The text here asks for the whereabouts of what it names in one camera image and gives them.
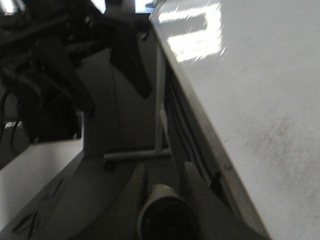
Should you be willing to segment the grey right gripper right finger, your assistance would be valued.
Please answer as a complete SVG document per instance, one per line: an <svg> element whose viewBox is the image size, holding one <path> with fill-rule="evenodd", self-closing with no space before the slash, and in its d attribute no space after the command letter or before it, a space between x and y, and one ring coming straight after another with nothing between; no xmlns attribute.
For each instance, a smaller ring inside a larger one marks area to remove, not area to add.
<svg viewBox="0 0 320 240"><path fill-rule="evenodd" d="M191 162L183 167L183 195L195 212L199 240L250 239L250 230L211 192Z"/></svg>

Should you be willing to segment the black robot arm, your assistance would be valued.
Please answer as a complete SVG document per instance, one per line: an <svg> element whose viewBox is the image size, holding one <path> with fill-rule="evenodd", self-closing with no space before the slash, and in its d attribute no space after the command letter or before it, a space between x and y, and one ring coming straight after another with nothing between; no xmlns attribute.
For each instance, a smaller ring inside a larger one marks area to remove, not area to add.
<svg viewBox="0 0 320 240"><path fill-rule="evenodd" d="M105 49L110 63L148 98L152 83L139 40L146 14L99 9L91 0L20 0L0 17L0 132L6 102L29 146L0 169L0 237L33 240L47 224L85 155L85 118L94 99L77 73L83 59Z"/></svg>

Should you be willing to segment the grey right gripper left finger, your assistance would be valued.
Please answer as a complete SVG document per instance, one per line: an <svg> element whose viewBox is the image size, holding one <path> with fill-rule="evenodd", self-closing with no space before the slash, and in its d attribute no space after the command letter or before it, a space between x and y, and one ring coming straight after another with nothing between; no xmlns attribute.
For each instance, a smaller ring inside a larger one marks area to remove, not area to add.
<svg viewBox="0 0 320 240"><path fill-rule="evenodd" d="M137 221L147 192L147 169L138 164L125 187L73 240L137 240Z"/></svg>

